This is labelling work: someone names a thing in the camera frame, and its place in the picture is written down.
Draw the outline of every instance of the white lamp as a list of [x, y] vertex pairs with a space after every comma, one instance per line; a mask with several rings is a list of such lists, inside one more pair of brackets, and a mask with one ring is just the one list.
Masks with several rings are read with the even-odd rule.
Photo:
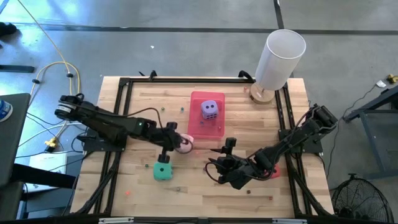
[[285, 85], [306, 48], [304, 38], [291, 30], [280, 29], [268, 35], [256, 70], [256, 83], [250, 88], [254, 102], [265, 104], [275, 90]]

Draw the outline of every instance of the wooden tabletop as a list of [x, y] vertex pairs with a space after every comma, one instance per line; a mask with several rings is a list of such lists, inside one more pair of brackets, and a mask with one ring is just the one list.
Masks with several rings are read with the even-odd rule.
[[[113, 111], [120, 77], [104, 77], [98, 106]], [[290, 99], [296, 121], [308, 110], [303, 79], [288, 80]], [[280, 177], [267, 181], [251, 180], [241, 190], [229, 184], [213, 182], [203, 171], [208, 158], [220, 154], [210, 148], [224, 145], [227, 137], [236, 137], [233, 153], [246, 157], [264, 146], [278, 142], [279, 120], [275, 99], [268, 105], [257, 105], [249, 98], [250, 84], [231, 83], [135, 83], [129, 113], [147, 107], [160, 112], [162, 123], [176, 121], [177, 131], [186, 133], [188, 127], [190, 95], [192, 91], [214, 91], [225, 94], [225, 135], [222, 140], [195, 140], [190, 154], [169, 153], [174, 177], [169, 181], [153, 178], [153, 165], [161, 148], [148, 142], [128, 139], [122, 154], [118, 181], [114, 195], [112, 216], [144, 217], [293, 217], [284, 157], [278, 163]], [[137, 114], [157, 121], [153, 111]], [[103, 163], [103, 152], [94, 152], [83, 161], [71, 211], [77, 211], [89, 199], [98, 185]], [[321, 160], [314, 155], [303, 155], [307, 185], [324, 206], [333, 212], [325, 172]], [[210, 173], [216, 175], [214, 167]], [[301, 190], [298, 189], [300, 208], [303, 209]], [[108, 187], [104, 191], [106, 203]]]

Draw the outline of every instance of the white cylinder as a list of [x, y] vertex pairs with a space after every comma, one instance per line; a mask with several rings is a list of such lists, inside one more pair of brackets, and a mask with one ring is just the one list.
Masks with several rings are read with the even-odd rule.
[[280, 29], [268, 35], [256, 70], [256, 83], [265, 90], [285, 85], [306, 48], [304, 38], [291, 30]]

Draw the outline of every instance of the gray floor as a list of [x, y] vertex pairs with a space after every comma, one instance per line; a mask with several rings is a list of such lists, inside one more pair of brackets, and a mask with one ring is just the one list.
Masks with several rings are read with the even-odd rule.
[[[70, 24], [110, 27], [186, 27], [276, 29], [272, 0], [90, 0], [28, 1], [31, 13], [43, 24]], [[398, 30], [398, 3], [394, 0], [280, 0], [288, 29]], [[19, 23], [20, 32], [1, 42], [2, 64], [33, 65], [42, 68], [59, 61], [51, 43], [16, 0], [10, 0], [0, 21]], [[186, 32], [71, 32], [49, 31], [67, 61], [76, 65], [82, 78], [86, 99], [96, 102], [104, 75], [149, 74], [171, 76], [236, 76], [240, 70], [251, 74], [257, 66], [268, 34], [186, 33]], [[326, 105], [340, 117], [353, 101], [363, 96], [378, 80], [396, 74], [398, 41], [396, 35], [303, 35], [307, 51], [295, 70], [305, 80], [312, 103]], [[0, 74], [0, 94], [29, 92], [35, 74]], [[68, 94], [65, 67], [50, 68], [29, 111], [47, 121], [53, 115], [61, 94]], [[376, 88], [358, 106], [376, 97]], [[347, 173], [377, 171], [362, 124], [340, 123], [333, 154], [329, 186], [336, 187]], [[22, 139], [40, 131], [31, 121], [25, 124]], [[62, 143], [81, 132], [69, 128]], [[19, 156], [44, 149], [47, 133], [21, 147]], [[322, 141], [326, 165], [334, 133]], [[18, 160], [28, 163], [28, 158]], [[398, 215], [396, 186], [398, 178], [373, 182], [387, 197], [394, 215]]]

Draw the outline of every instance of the pink tray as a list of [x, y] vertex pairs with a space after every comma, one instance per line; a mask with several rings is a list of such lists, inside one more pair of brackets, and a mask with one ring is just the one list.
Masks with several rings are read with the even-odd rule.
[[[214, 100], [218, 107], [216, 119], [203, 119], [200, 105], [206, 100]], [[198, 139], [221, 139], [225, 133], [224, 93], [193, 91], [189, 112], [188, 134]]]

